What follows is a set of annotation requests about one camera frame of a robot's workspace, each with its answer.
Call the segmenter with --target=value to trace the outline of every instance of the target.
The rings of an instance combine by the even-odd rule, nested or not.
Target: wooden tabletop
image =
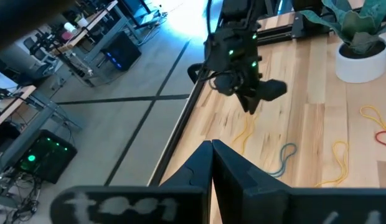
[[[264,25],[266,29],[282,26],[292,18],[292,14],[282,15],[267,19]],[[262,101],[252,116],[243,112],[236,96],[223,96],[206,84],[162,181],[172,176],[202,141],[220,139],[267,172],[280,168],[281,147],[295,143],[298,152],[278,179],[292,187],[314,187],[340,176],[332,145],[341,140],[350,146],[347,179],[338,186],[322,187],[386,187],[386,146],[374,139],[382,128],[359,113],[362,106],[373,105],[386,122],[386,74],[363,84],[338,79],[335,55],[340,42],[330,34],[259,47],[263,79],[283,80],[288,92],[272,102]],[[376,116],[371,110],[365,112]],[[386,141],[386,134],[381,138]],[[344,150],[343,145],[337,146],[339,159]],[[211,222],[221,223],[214,191],[212,196]]]
[[[109,5],[107,5],[107,11],[102,10],[100,12],[95,13],[94,15],[87,18],[87,21],[89,25],[87,26],[88,30],[91,30],[93,27],[95,27],[102,18],[104,18],[105,15],[108,14],[108,11],[113,9],[117,5],[118,1],[114,0]],[[66,52],[70,49],[72,49],[74,46],[76,46],[86,35],[88,34],[87,30],[82,30],[81,28],[78,28],[78,34],[76,37],[74,37],[70,42],[67,42],[63,46],[59,47],[59,50],[61,52]],[[52,54],[57,55],[58,52],[56,49],[52,51]]]
[[[27,99],[32,92],[34,92],[36,89],[35,86],[25,86],[21,88],[20,90],[17,90],[15,93],[23,93],[20,98]],[[18,107],[23,103],[23,100],[21,99],[5,99],[0,101],[0,110],[2,111],[2,114],[0,115],[0,124],[2,124],[8,117],[10,117],[15,110],[18,109]]]

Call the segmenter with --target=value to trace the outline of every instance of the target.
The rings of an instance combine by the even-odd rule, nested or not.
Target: white pot
[[[336,52],[336,74],[347,83],[365,83],[380,77],[386,71],[386,37],[380,36],[385,43],[385,49],[377,55],[351,59],[340,54],[341,43]]]

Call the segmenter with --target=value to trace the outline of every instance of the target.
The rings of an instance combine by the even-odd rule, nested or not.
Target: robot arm
[[[218,27],[205,42],[203,67],[214,73],[201,79],[214,78],[211,87],[227,96],[236,94],[244,112],[250,114],[255,112],[260,100],[271,101],[287,92],[284,82],[260,81],[262,74],[258,73],[258,62],[261,57],[257,47],[260,3],[256,0],[224,0]],[[208,26],[209,10],[207,7]]]

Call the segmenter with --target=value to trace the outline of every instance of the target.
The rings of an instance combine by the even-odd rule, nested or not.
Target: computer tower
[[[119,32],[101,50],[120,71],[127,71],[142,54],[125,32]]]
[[[15,169],[56,184],[77,154],[77,149],[48,130],[37,131],[25,145]]]

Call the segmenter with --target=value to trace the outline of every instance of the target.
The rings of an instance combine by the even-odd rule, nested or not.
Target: desk
[[[120,19],[119,21],[101,38],[101,40],[97,43],[95,43],[95,46],[88,52],[85,53],[81,51],[76,45],[88,34],[87,30],[81,30],[80,32],[68,43],[64,44],[59,48],[59,51],[64,53],[68,50],[70,50],[72,53],[75,54],[75,56],[79,59],[79,61],[85,63],[93,72],[94,75],[84,77],[84,79],[91,79],[95,77],[100,77],[102,80],[108,82],[110,79],[107,75],[105,75],[103,72],[100,71],[100,69],[97,67],[97,65],[91,65],[95,57],[100,53],[100,50],[111,40],[111,38],[114,37],[120,30],[126,25],[128,29],[131,31],[131,33],[135,36],[135,38],[138,40],[138,42],[141,42],[141,39],[139,35],[136,33],[136,31],[133,29],[133,27],[129,24],[127,18],[123,15],[123,13],[120,11],[120,9],[116,6],[118,3],[117,0],[112,1],[107,5],[107,10],[102,10],[89,18],[87,18],[87,21],[89,22],[89,25],[87,26],[87,30],[93,29],[107,14],[108,11],[114,9],[119,15]],[[59,52],[56,49],[53,49],[51,51],[52,54],[58,55]]]
[[[20,159],[24,153],[26,142],[29,141],[36,131],[43,127],[48,119],[53,119],[68,128],[76,127],[78,130],[83,128],[81,121],[72,114],[66,113],[59,105],[39,93],[34,86],[26,86],[18,90],[18,92],[23,92],[19,99],[1,100],[0,107],[4,108],[4,111],[0,115],[0,124],[10,117],[24,101],[28,102],[29,105],[33,105],[40,112],[0,157],[0,174],[5,167],[14,165]],[[19,201],[19,198],[15,195],[7,196],[7,192],[0,194],[1,205],[14,208],[15,200]]]
[[[264,24],[268,29],[286,25],[291,19],[287,14]],[[259,47],[264,80],[283,80],[288,92],[272,102],[262,101],[253,116],[243,112],[236,96],[218,94],[207,83],[196,84],[150,184],[172,176],[203,140],[220,139],[268,172],[280,168],[281,147],[296,143],[298,152],[278,179],[292,187],[314,187],[340,176],[332,145],[343,140],[350,145],[349,174],[337,187],[386,187],[386,147],[374,140],[375,132],[382,128],[359,113],[361,106],[374,105],[386,122],[386,74],[363,84],[340,81],[335,74],[339,42],[329,34]],[[366,113],[375,116],[372,111]],[[245,134],[232,144],[246,120]],[[342,159],[344,147],[338,145],[337,149]],[[212,196],[210,220],[221,223],[214,191]]]

